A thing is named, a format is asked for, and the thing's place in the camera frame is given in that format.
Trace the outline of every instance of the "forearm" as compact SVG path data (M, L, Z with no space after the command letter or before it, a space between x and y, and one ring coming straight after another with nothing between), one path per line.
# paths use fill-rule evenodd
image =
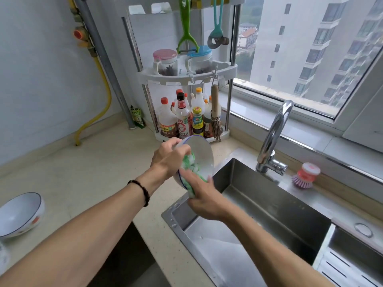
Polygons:
M152 194L163 182L160 176L150 169L137 180ZM0 277L0 285L88 285L144 204L142 189L129 184L46 238Z
M242 243L268 286L332 286L236 205L228 207L223 222Z

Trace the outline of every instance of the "wooden handle brush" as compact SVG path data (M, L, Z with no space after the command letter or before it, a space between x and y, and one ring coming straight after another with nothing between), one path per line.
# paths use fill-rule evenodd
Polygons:
M222 128L219 123L221 114L221 105L218 102L218 86L213 85L211 87L211 128L213 130L213 136L216 140L219 140L222 135Z

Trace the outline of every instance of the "faucet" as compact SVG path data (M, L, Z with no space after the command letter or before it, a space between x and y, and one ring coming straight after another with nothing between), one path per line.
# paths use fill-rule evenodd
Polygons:
M293 101L285 101L279 108L273 121L273 124L271 124L270 130L262 145L261 151L259 152L257 158L258 163L256 166L257 171L261 173L266 173L267 169L270 168L271 170L275 171L280 175L283 175L285 173L288 166L274 159L274 148L279 136L281 135L283 128L285 127L285 124L293 106Z

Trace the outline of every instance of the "corner shelf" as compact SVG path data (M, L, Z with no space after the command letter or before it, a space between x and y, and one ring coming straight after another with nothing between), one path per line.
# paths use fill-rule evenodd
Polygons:
M212 143L212 142L215 142L215 141L223 141L223 140L226 140L229 138L230 136L230 129L228 129L227 131L225 131L225 127L224 126L221 126L222 128L222 135L221 135L221 138L219 140L215 139L214 137L211 137L211 138L207 138L206 140L209 142L209 143ZM156 136L156 139L160 142L165 142L167 140L169 140L170 138L168 137L165 137L163 135L161 135L161 131L158 132L158 133L155 133L155 136Z
M216 67L218 79L231 80L237 76L237 65L230 65L229 62L213 61L213 67ZM157 83L163 86L187 86L208 83L213 80L215 73L207 72L199 75L184 73L178 76L154 75L152 68L144 68L141 72L137 72L138 82L147 85L148 83Z
M238 5L244 4L246 0L224 0L224 4L228 5ZM152 12L152 4L159 3L169 3L171 7L171 12L179 11L179 3L178 0L115 0L117 6L125 6L127 7L127 11L129 12L129 6L142 6L144 13L142 14L158 14ZM213 6L212 0L190 0L191 9L204 9L210 8Z

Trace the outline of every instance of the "hand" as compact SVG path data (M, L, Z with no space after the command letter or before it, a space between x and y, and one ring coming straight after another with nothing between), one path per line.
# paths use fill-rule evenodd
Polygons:
M190 170L180 169L180 173L195 193L195 198L188 200L190 208L203 218L222 221L231 202L214 187L213 178L209 176L206 183Z
M160 168L161 171L164 172L164 180L172 177L177 172L181 167L185 155L191 154L190 146L187 144L173 149L173 147L181 141L181 139L173 137L168 141L163 142L160 148L153 154L150 166Z

